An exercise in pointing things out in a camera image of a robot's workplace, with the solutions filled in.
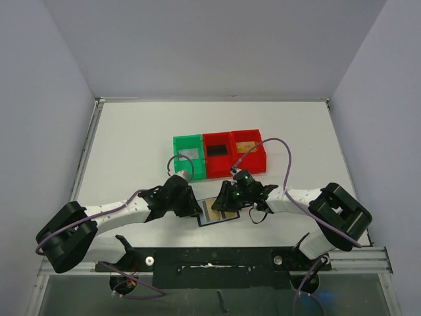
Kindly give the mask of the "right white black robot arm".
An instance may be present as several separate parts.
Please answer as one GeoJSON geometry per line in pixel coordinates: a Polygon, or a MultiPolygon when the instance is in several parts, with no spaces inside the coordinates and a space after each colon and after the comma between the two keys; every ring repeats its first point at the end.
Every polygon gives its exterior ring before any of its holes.
{"type": "Polygon", "coordinates": [[[337,183],[313,190],[288,190],[275,184],[264,185],[242,170],[234,174],[232,181],[223,181],[212,209],[239,211],[248,206],[267,214],[306,215],[316,221],[318,230],[297,243],[308,259],[334,249],[359,248],[358,240],[372,222],[370,212],[337,183]]]}

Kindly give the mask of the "black leather card holder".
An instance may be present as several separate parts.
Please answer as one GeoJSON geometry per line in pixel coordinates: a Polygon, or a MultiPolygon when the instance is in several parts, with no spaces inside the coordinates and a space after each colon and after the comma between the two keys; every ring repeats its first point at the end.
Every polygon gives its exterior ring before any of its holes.
{"type": "Polygon", "coordinates": [[[240,218],[238,211],[217,211],[212,208],[216,201],[215,197],[201,199],[197,203],[201,208],[201,213],[197,218],[199,227],[209,226],[212,224],[220,224],[227,221],[232,221],[240,218]]]}

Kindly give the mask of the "green plastic bin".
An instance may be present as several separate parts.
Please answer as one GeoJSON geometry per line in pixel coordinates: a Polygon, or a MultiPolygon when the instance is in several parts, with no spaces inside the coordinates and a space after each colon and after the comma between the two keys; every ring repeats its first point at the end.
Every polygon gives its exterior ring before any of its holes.
{"type": "Polygon", "coordinates": [[[174,154],[183,155],[174,159],[174,168],[178,172],[180,170],[188,170],[191,172],[191,164],[185,158],[188,157],[194,165],[193,180],[204,180],[207,177],[205,166],[205,150],[203,137],[201,134],[174,136],[173,137],[174,154]]]}

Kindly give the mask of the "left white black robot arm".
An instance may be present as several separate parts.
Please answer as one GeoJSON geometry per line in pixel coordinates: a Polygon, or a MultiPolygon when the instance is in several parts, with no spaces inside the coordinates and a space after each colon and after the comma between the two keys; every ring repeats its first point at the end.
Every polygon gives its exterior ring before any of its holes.
{"type": "Polygon", "coordinates": [[[36,254],[46,256],[56,273],[65,273],[86,260],[99,235],[129,224],[148,223],[168,212],[180,218],[202,213],[192,186],[180,174],[162,186],[137,190],[126,201],[89,207],[71,201],[36,235],[36,254]]]}

